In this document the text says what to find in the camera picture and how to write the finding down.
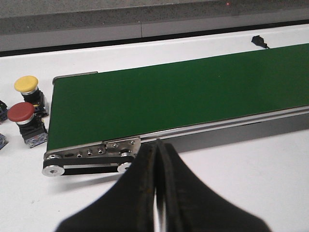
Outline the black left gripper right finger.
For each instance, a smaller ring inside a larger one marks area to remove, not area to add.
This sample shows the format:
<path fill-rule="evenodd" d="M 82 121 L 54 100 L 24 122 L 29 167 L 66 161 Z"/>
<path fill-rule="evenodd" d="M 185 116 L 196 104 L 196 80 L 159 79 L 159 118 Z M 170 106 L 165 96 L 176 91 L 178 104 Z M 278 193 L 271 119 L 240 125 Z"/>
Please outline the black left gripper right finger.
<path fill-rule="evenodd" d="M 168 232 L 268 232 L 260 218 L 222 198 L 183 162 L 172 144 L 157 142 L 158 195 Z"/>

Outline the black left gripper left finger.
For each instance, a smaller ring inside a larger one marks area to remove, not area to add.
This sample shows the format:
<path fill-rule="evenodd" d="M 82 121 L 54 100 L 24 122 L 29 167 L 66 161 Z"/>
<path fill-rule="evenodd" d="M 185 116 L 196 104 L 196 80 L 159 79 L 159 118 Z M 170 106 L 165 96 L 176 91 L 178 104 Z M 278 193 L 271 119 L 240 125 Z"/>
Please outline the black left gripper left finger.
<path fill-rule="evenodd" d="M 63 220 L 57 231 L 154 231 L 155 155 L 155 145 L 142 145 L 114 186 L 94 203 Z"/>

